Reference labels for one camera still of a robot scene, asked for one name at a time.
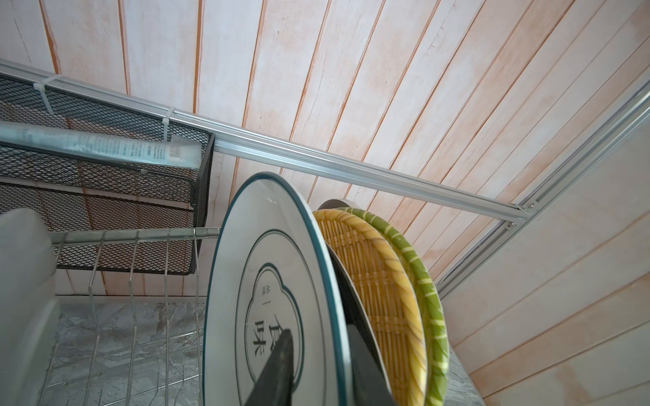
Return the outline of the yellow green woven plate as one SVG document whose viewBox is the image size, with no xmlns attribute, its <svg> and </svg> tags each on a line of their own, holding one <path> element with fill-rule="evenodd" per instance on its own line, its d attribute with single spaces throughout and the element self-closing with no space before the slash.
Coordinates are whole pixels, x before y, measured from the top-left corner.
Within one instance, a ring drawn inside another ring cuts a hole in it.
<svg viewBox="0 0 650 406">
<path fill-rule="evenodd" d="M 347 207 L 354 214 L 372 225 L 391 244 L 404 267 L 414 289 L 421 311 L 423 331 L 428 357 L 428 380 L 426 405 L 442 405 L 448 388 L 450 367 L 450 344 L 445 315 L 438 291 L 415 248 L 391 224 L 379 216 L 359 208 Z"/>
</svg>

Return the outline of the orange woven bamboo plate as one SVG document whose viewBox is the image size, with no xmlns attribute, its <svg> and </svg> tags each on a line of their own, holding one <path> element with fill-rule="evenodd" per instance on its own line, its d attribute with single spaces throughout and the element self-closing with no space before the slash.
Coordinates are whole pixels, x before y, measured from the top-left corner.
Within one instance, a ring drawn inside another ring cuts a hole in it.
<svg viewBox="0 0 650 406">
<path fill-rule="evenodd" d="M 322 209 L 313 215 L 360 296 L 396 403 L 425 404 L 428 360 L 423 321 L 397 254 L 374 226 L 355 214 Z"/>
</svg>

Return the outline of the stainless steel dish rack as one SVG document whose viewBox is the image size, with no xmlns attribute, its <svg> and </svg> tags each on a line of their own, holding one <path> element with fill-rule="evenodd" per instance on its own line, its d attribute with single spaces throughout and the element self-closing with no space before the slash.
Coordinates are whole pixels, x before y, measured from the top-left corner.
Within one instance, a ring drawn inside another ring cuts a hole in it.
<svg viewBox="0 0 650 406">
<path fill-rule="evenodd" d="M 201 405 L 205 299 L 171 283 L 174 260 L 199 256 L 220 230 L 53 233 L 57 257 L 82 254 L 83 295 L 64 295 L 40 405 Z"/>
</svg>

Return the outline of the white plate green clover motif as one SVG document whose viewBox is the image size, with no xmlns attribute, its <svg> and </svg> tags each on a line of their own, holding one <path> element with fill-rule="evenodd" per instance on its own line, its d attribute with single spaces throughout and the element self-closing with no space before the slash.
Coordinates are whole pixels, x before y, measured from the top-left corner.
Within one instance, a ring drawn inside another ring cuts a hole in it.
<svg viewBox="0 0 650 406">
<path fill-rule="evenodd" d="M 351 405 L 353 376 L 340 290 L 317 221 L 279 174 L 255 174 L 227 211 L 206 304 L 206 405 L 242 405 L 290 332 L 292 404 Z"/>
</svg>

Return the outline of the black round plate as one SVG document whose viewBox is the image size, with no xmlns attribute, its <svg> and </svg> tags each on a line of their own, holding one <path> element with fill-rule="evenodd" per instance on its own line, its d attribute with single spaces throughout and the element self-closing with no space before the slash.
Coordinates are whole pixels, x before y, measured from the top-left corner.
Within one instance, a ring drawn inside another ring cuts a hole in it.
<svg viewBox="0 0 650 406">
<path fill-rule="evenodd" d="M 384 380 L 384 385 L 387 388 L 388 394 L 392 394 L 388 372 L 386 372 L 381 351 L 377 343 L 377 338 L 372 330 L 371 323 L 361 302 L 361 298 L 340 258 L 336 255 L 333 248 L 329 245 L 327 248 L 339 287 L 346 324 L 348 326 L 354 326 L 357 329 L 362 343 L 365 345 L 370 357 L 373 359 L 377 371 L 381 374 L 382 379 Z"/>
</svg>

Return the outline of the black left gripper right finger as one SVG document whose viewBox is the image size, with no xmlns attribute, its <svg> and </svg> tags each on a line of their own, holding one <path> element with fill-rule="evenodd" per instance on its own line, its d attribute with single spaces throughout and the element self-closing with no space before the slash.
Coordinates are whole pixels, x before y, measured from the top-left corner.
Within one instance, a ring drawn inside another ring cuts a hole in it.
<svg viewBox="0 0 650 406">
<path fill-rule="evenodd" d="M 370 350 L 353 325 L 347 326 L 356 405 L 396 405 Z"/>
</svg>

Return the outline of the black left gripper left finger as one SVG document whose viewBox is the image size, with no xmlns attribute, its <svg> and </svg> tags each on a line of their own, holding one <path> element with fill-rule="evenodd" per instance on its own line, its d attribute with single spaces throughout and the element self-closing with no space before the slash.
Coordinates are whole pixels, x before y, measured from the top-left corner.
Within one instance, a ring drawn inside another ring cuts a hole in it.
<svg viewBox="0 0 650 406">
<path fill-rule="evenodd" d="M 245 406 L 292 405 L 294 342 L 289 329 L 282 331 Z"/>
</svg>

